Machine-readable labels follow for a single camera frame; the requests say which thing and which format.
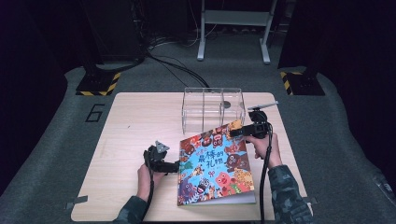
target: person's right hand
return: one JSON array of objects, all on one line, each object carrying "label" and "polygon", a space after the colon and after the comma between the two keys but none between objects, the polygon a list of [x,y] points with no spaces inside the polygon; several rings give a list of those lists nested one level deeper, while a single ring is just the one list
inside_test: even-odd
[{"label": "person's right hand", "polygon": [[[256,149],[256,155],[254,158],[262,158],[265,159],[265,155],[267,152],[267,148],[269,146],[269,135],[265,135],[263,139],[256,138],[253,136],[246,136],[245,140],[251,142]],[[268,162],[268,169],[271,169],[275,166],[282,165],[282,160],[280,159],[280,152],[279,152],[279,143],[277,141],[277,134],[273,133],[272,137],[272,149],[270,154],[270,159]]]}]

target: black tape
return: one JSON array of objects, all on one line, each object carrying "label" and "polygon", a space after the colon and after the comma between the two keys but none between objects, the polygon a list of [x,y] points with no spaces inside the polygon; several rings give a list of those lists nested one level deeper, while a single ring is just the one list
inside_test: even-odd
[{"label": "black tape", "polygon": [[76,203],[85,203],[88,201],[88,195],[76,198],[72,203],[66,203],[64,209],[73,208]]},{"label": "black tape", "polygon": [[304,200],[304,202],[310,203],[310,204],[319,203],[318,199],[315,197],[312,197],[312,198],[303,197],[303,200]]}]

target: picture book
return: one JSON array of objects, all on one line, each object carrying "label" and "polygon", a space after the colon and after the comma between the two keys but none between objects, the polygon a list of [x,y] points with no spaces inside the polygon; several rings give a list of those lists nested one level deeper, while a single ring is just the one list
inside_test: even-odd
[{"label": "picture book", "polygon": [[245,140],[229,135],[239,128],[236,120],[180,141],[177,205],[256,202]]}]

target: gray carpet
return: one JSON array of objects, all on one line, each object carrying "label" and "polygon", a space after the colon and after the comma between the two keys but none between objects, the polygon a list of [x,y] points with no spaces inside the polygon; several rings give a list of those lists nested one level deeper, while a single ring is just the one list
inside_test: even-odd
[{"label": "gray carpet", "polygon": [[[396,207],[374,183],[377,170],[351,135],[334,85],[318,75],[325,96],[288,96],[280,72],[304,69],[277,69],[283,34],[276,35],[269,49],[272,63],[264,65],[259,38],[232,35],[207,40],[203,62],[196,60],[198,43],[189,48],[162,45],[151,53],[177,58],[210,87],[266,91],[275,96],[308,196],[319,200],[312,206],[317,223],[396,223]],[[200,87],[186,73],[173,71],[189,87]],[[109,96],[76,96],[75,88],[84,70],[76,68],[65,75],[68,90],[63,103],[0,198],[0,223],[72,222],[72,210],[64,206],[78,195],[115,95],[185,88],[163,65],[151,59],[122,72]],[[85,122],[95,104],[103,104],[96,107],[103,111],[102,117],[99,122]]]}]

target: human hand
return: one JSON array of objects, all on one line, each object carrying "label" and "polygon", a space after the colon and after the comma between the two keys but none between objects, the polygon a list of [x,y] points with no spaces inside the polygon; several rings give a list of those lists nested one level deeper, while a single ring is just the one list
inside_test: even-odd
[{"label": "human hand", "polygon": [[[149,177],[149,168],[143,163],[140,168],[137,170],[138,176],[138,184],[137,184],[137,193],[136,196],[143,199],[144,201],[148,201],[149,199],[149,190],[150,190],[150,177]],[[154,189],[158,187],[161,180],[165,176],[165,173],[157,173],[154,172],[153,180],[154,180]]]},{"label": "human hand", "polygon": [[[269,135],[267,134],[263,139],[256,138],[254,136],[246,136],[245,139],[252,143],[254,145],[254,148],[256,149],[256,154],[254,155],[254,158],[262,158],[265,160],[265,155],[269,146]],[[268,169],[271,169],[278,165],[282,165],[282,160],[280,159],[279,152],[279,143],[276,133],[273,133],[271,145],[272,149],[270,159],[268,161]]]}]

